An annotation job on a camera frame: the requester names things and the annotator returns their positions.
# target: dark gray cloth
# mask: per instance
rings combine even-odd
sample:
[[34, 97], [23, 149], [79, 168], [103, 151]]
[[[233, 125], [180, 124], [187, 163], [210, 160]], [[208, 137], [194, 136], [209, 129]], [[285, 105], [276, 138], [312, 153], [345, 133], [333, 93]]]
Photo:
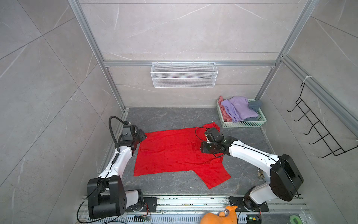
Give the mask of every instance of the dark gray cloth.
[[262, 101], [261, 100], [256, 100], [256, 101], [251, 101], [248, 103], [248, 108], [250, 108], [251, 110], [255, 111], [256, 113], [258, 112], [258, 109], [262, 106]]
[[256, 118], [256, 117], [246, 118], [244, 121], [258, 121], [258, 118]]

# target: wire mesh basket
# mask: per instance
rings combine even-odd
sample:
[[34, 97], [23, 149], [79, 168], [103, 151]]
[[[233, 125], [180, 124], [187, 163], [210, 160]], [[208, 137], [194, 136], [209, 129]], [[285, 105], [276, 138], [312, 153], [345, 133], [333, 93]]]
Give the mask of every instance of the wire mesh basket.
[[155, 88], [214, 87], [218, 70], [214, 62], [157, 62], [150, 74]]
[[221, 126], [223, 128], [249, 128], [249, 127], [261, 127], [267, 120], [266, 117], [263, 115], [261, 109], [258, 109], [258, 121], [239, 121], [239, 122], [225, 122], [223, 115], [220, 110], [219, 101], [216, 101], [216, 109], [218, 110]]

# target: red cloth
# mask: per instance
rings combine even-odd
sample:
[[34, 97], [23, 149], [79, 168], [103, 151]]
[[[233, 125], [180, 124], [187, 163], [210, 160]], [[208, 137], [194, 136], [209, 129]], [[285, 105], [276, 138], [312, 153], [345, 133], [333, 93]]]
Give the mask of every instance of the red cloth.
[[220, 110], [221, 110], [221, 114], [223, 115], [224, 121], [225, 122], [232, 122], [232, 118], [226, 113], [225, 108], [223, 105], [221, 105], [221, 102], [224, 100], [224, 98], [222, 96], [219, 97], [219, 106], [220, 106]]
[[[215, 123], [203, 127], [220, 130]], [[202, 141], [196, 137], [195, 130], [186, 128], [146, 133], [147, 139], [140, 143], [134, 176], [192, 170], [209, 189], [230, 179], [222, 165], [223, 157], [201, 153]], [[204, 128], [197, 129], [198, 137], [206, 139], [205, 131]]]

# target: black wire hook rack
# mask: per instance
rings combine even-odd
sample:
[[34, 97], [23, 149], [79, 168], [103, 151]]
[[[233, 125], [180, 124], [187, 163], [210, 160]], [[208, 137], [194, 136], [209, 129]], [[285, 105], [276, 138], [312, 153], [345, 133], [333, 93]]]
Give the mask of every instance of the black wire hook rack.
[[[315, 130], [316, 130], [316, 132], [319, 134], [319, 136], [320, 136], [320, 138], [317, 140], [317, 141], [315, 141], [314, 143], [308, 143], [308, 144], [310, 144], [310, 145], [313, 145], [313, 144], [315, 144], [315, 143], [317, 143], [317, 142], [319, 142], [320, 140], [323, 140], [324, 141], [324, 143], [327, 145], [327, 147], [329, 148], [329, 150], [331, 151], [330, 153], [328, 153], [327, 155], [325, 155], [325, 156], [322, 156], [322, 157], [319, 157], [318, 156], [318, 158], [320, 158], [320, 159], [322, 159], [322, 158], [324, 158], [324, 157], [326, 157], [326, 156], [329, 156], [329, 155], [331, 155], [331, 154], [333, 154], [334, 156], [339, 156], [339, 155], [341, 155], [341, 154], [343, 154], [343, 153], [346, 153], [346, 152], [348, 152], [348, 151], [351, 151], [352, 149], [355, 149], [355, 148], [358, 148], [358, 145], [356, 146], [356, 147], [353, 147], [353, 148], [351, 148], [351, 149], [349, 149], [349, 150], [344, 150], [342, 147], [341, 147], [341, 145], [337, 142], [337, 140], [333, 137], [333, 135], [328, 131], [328, 129], [324, 126], [324, 124], [320, 121], [320, 119], [318, 119], [318, 117], [315, 115], [315, 113], [309, 108], [309, 106], [303, 101], [303, 99], [301, 98], [301, 95], [302, 95], [302, 92], [303, 92], [303, 88], [305, 87], [305, 83], [303, 82], [302, 84], [301, 84], [301, 86], [300, 86], [300, 88], [302, 87], [302, 89], [301, 89], [301, 93], [300, 93], [300, 96], [298, 97], [298, 99], [296, 100], [296, 106], [292, 109], [292, 110], [288, 110], [288, 112], [292, 112], [296, 107], [298, 107], [301, 111], [302, 111], [302, 113], [303, 113], [303, 116], [300, 118], [300, 119], [298, 119], [298, 120], [294, 120], [294, 121], [299, 121], [299, 120], [301, 120], [303, 117], [306, 117], [307, 119], [308, 119], [308, 121], [311, 123], [311, 128], [310, 128], [310, 130], [308, 131], [308, 133], [303, 133], [303, 134], [305, 134], [305, 135], [308, 135], [310, 132], [311, 132], [311, 130], [314, 128]], [[308, 108], [308, 111], [307, 112], [304, 112], [303, 111], [303, 109], [300, 107], [300, 103], [303, 103], [307, 108]], [[310, 120], [310, 118], [307, 116], [307, 113], [308, 112], [311, 112], [313, 115], [314, 115], [314, 117], [317, 119], [317, 122], [315, 122], [315, 123], [313, 123], [311, 120]], [[327, 131], [327, 133], [328, 134], [326, 134], [326, 135], [322, 135], [319, 131], [318, 131], [318, 129], [316, 128], [316, 126], [315, 125], [317, 125], [317, 124], [321, 124], [323, 127], [324, 127], [324, 129]], [[326, 140], [324, 139], [325, 137], [327, 137], [327, 136], [331, 136], [332, 137], [332, 139], [336, 142], [336, 144], [338, 145], [338, 149], [335, 149], [335, 150], [332, 150], [331, 149], [331, 147], [328, 145], [328, 143], [326, 142]]]

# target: orange stuffed animal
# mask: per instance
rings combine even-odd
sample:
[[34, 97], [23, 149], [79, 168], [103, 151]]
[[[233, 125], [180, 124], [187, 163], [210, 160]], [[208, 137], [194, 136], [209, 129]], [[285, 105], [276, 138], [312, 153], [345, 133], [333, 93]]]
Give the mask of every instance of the orange stuffed animal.
[[227, 210], [229, 210], [228, 216], [225, 216], [224, 212], [220, 212], [219, 216], [208, 213], [205, 214], [200, 224], [237, 224], [237, 215], [235, 209], [237, 206], [227, 206]]

